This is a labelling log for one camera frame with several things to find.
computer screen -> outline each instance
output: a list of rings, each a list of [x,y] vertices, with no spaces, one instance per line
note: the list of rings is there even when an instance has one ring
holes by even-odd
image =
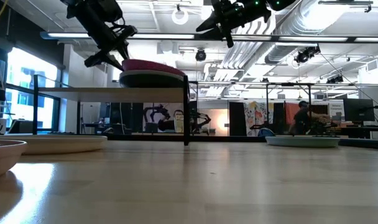
[[[33,133],[33,121],[14,120],[8,134],[27,134]]]
[[[344,99],[345,121],[374,121],[373,101]]]

round tray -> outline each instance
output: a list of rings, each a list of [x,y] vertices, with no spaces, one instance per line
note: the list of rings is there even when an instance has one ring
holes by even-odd
[[[131,70],[120,74],[123,88],[182,88],[183,76],[168,72]]]
[[[28,147],[23,155],[66,154],[103,149],[106,136],[78,135],[3,135],[0,139],[25,141]]]
[[[27,143],[24,141],[0,139],[0,175],[7,172],[18,162],[26,148]]]
[[[324,137],[265,137],[268,145],[289,147],[326,148],[337,147],[339,138]]]

camera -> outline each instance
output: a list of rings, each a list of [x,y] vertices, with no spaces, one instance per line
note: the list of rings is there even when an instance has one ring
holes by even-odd
[[[198,62],[206,60],[206,52],[204,51],[204,49],[198,49],[195,58]]]
[[[305,63],[318,53],[320,53],[319,45],[316,47],[307,47],[305,50],[298,51],[298,55],[294,58],[294,61],[296,61],[298,64]]]
[[[200,34],[202,39],[223,40],[226,39],[228,47],[233,47],[231,30],[248,22],[263,17],[267,22],[271,12],[280,11],[294,3],[295,0],[238,0],[231,3],[230,0],[212,0],[214,11],[196,31],[206,31]]]

bowl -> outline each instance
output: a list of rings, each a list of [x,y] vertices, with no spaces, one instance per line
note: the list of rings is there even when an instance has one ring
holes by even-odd
[[[27,143],[24,141],[0,139],[0,175],[12,168],[26,149]]]

dark shirt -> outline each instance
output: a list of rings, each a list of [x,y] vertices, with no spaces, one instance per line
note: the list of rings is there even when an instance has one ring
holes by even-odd
[[[295,134],[305,134],[309,130],[308,111],[308,108],[302,108],[295,114]]]

